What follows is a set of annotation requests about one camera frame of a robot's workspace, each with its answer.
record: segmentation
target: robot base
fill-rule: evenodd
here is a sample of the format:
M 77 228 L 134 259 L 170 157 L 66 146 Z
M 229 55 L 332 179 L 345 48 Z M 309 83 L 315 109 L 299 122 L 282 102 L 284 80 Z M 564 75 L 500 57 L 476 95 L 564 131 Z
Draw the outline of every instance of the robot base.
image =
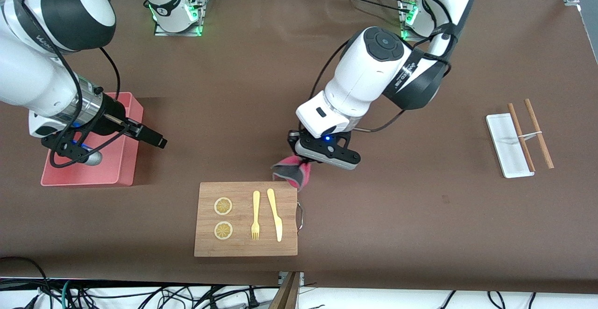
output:
M 186 30 L 183 30 L 181 32 L 167 32 L 166 30 L 161 28 L 160 25 L 158 25 L 158 23 L 156 23 L 156 26 L 154 27 L 154 36 L 201 36 L 203 32 L 203 20 L 206 16 L 206 4 L 207 0 L 198 1 L 195 4 L 196 6 L 198 6 L 198 8 L 195 9 L 192 12 L 192 14 L 197 14 L 197 17 L 199 19 L 197 19 L 195 23 L 191 24 Z

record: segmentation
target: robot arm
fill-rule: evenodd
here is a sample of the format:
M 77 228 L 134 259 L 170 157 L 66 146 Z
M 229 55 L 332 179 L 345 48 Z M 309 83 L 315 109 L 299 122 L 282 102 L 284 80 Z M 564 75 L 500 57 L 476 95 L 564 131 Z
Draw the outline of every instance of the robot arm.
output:
M 189 7 L 194 1 L 148 0 L 156 21 L 170 32 L 197 18 Z M 111 41 L 115 15 L 109 0 L 4 0 L 0 12 L 0 53 L 9 56 L 0 60 L 0 101 L 30 110 L 30 134 L 43 145 L 88 165 L 99 164 L 101 155 L 82 144 L 84 137 L 74 141 L 75 131 L 119 132 L 165 147 L 162 135 L 128 119 L 122 104 L 56 58 Z
M 374 100 L 384 94 L 399 108 L 408 110 L 422 108 L 434 98 L 473 2 L 439 1 L 446 11 L 434 1 L 427 2 L 436 27 L 429 35 L 431 43 L 426 52 L 383 28 L 367 28 L 350 39 L 335 77 L 322 92 L 297 108 L 296 114 L 308 133 L 290 137 L 295 153 L 352 169 L 359 160 L 354 151 L 350 158 L 343 156 L 350 151 L 348 133 Z M 344 147 L 335 145 L 336 133 L 346 139 Z

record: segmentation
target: wooden fork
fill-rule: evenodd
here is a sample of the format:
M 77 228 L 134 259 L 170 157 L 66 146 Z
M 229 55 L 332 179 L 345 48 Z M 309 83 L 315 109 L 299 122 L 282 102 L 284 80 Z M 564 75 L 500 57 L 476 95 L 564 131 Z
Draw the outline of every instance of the wooden fork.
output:
M 260 239 L 260 224 L 258 224 L 258 213 L 260 213 L 260 191 L 254 191 L 254 223 L 251 225 L 251 239 Z

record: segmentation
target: white plate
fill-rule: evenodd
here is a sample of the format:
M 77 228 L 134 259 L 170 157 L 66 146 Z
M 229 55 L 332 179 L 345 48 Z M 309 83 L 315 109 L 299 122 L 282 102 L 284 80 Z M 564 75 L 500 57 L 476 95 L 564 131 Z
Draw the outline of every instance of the white plate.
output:
M 534 173 L 529 171 L 523 150 L 519 145 L 511 115 L 509 113 L 487 115 L 486 122 L 500 162 L 502 175 L 505 178 L 533 176 Z

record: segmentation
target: silver cylinder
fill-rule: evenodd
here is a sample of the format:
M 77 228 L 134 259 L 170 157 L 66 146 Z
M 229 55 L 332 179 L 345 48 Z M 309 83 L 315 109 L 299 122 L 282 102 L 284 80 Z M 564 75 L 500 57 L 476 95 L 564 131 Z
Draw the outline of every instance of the silver cylinder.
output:
M 79 127 L 87 122 L 90 122 L 98 114 L 98 111 L 102 106 L 103 98 L 102 93 L 96 94 L 93 92 L 94 88 L 98 86 L 94 85 L 90 81 L 87 81 L 87 79 L 81 77 L 80 75 L 77 75 L 77 77 L 79 77 L 79 85 L 81 86 L 82 96 L 81 100 L 83 100 L 83 104 L 81 105 L 81 113 L 79 113 L 79 116 L 75 122 L 73 122 L 74 127 Z M 65 109 L 63 109 L 57 115 L 51 116 L 50 118 L 68 124 L 77 110 L 77 101 L 78 98 L 75 95 L 73 100 L 68 106 L 66 106 Z

